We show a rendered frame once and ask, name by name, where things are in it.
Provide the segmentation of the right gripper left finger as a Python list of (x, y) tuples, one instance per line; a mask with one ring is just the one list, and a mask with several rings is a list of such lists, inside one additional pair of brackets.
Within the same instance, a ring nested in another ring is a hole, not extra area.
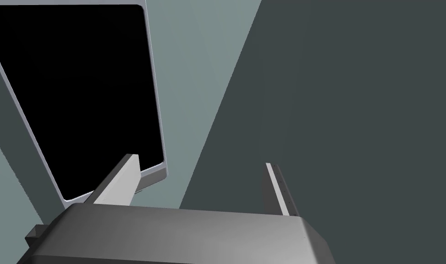
[(128, 206), (140, 180), (139, 156), (126, 154), (84, 203)]

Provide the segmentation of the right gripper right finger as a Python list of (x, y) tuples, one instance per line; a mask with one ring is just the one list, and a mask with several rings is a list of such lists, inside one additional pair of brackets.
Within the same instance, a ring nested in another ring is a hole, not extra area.
[(266, 214), (300, 216), (277, 164), (265, 163), (261, 187)]

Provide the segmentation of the black screen with grey frame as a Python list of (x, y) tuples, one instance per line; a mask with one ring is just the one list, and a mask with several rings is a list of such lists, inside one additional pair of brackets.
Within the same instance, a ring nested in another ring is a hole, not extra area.
[(63, 202), (165, 166), (145, 0), (0, 0), (0, 71)]

